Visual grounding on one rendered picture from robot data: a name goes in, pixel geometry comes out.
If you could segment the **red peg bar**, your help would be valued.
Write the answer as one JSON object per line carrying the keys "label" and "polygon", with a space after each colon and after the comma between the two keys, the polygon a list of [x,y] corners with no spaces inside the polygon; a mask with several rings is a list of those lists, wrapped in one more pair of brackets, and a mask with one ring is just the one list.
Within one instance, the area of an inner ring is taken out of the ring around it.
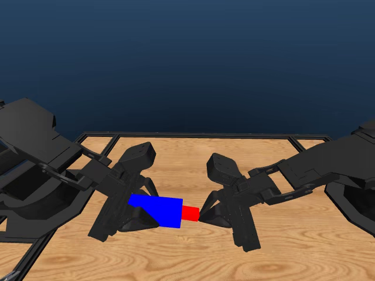
{"label": "red peg bar", "polygon": [[200,217],[200,210],[197,207],[182,206],[181,219],[186,221],[198,221]]}

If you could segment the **blue hollow socket block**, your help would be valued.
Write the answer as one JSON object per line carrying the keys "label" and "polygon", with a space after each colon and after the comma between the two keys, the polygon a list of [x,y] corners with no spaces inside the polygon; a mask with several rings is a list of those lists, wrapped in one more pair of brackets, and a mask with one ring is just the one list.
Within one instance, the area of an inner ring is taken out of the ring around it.
{"label": "blue hollow socket block", "polygon": [[128,204],[142,207],[160,227],[180,228],[182,220],[182,198],[146,196],[132,194]]}

